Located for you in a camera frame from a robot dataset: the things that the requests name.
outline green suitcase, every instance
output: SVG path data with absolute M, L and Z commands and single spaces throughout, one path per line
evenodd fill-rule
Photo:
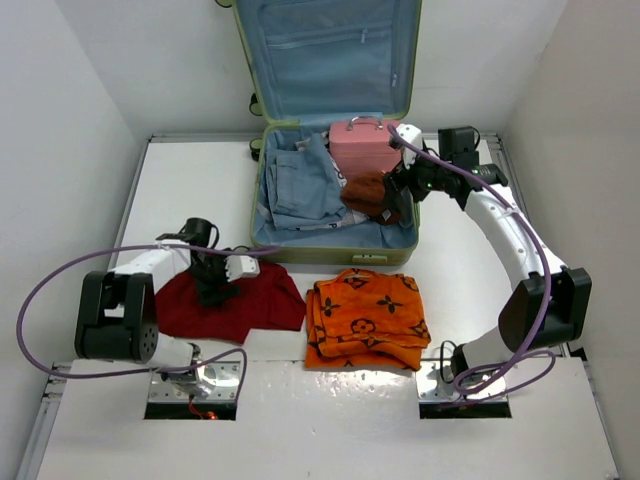
M 251 215 L 254 245 L 282 263 L 401 265 L 418 243 L 418 205 L 403 225 L 374 222 L 313 232 L 276 230 L 265 211 L 265 152 L 356 116 L 409 110 L 421 0 L 232 0 L 255 85 L 253 113 L 269 126 L 259 148 Z

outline orange patterned cloth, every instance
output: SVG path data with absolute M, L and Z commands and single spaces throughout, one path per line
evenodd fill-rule
M 431 341 L 413 278 L 351 268 L 307 292 L 307 368 L 420 369 Z

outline pink toiletry bag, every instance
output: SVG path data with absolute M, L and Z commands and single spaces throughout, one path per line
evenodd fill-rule
M 329 151 L 347 180 L 364 172 L 391 171 L 401 159 L 401 152 L 389 146 L 387 125 L 396 120 L 355 117 L 337 122 L 329 130 Z

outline red wire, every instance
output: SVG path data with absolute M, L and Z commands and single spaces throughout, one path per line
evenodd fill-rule
M 216 420 L 218 418 L 213 412 L 204 413 L 198 410 L 193 404 L 193 397 L 189 397 L 189 411 L 203 420 Z

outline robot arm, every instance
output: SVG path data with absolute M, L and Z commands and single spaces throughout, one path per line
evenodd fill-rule
M 206 220 L 189 219 L 180 233 L 158 237 L 159 246 L 206 247 L 211 228 Z M 199 348 L 158 331 L 155 294 L 176 275 L 194 267 L 196 282 L 201 284 L 201 303 L 211 299 L 221 303 L 237 293 L 233 281 L 260 273 L 257 260 L 246 255 L 202 256 L 176 248 L 148 250 L 111 271 L 91 272 L 82 285 L 75 336 L 77 355 L 152 368 L 192 365 Z
M 397 132 L 404 141 L 422 150 L 420 129 L 403 124 Z M 404 189 L 410 190 L 416 202 L 424 200 L 434 190 L 455 199 L 484 232 L 509 276 L 513 294 L 500 313 L 498 326 L 454 351 L 452 371 L 457 375 L 468 368 L 505 362 L 513 355 L 531 329 L 542 303 L 544 279 L 538 252 L 513 217 L 517 205 L 506 177 L 496 165 L 479 165 L 474 129 L 441 130 L 439 139 L 442 159 L 480 177 L 511 205 L 507 209 L 477 183 L 417 157 L 408 148 L 404 150 L 402 161 L 384 177 L 384 201 L 392 210 L 398 210 Z M 394 138 L 390 144 L 394 148 L 401 147 Z M 591 291 L 591 278 L 584 269 L 568 268 L 542 241 L 540 243 L 551 271 L 552 301 L 530 349 L 554 346 L 580 337 Z

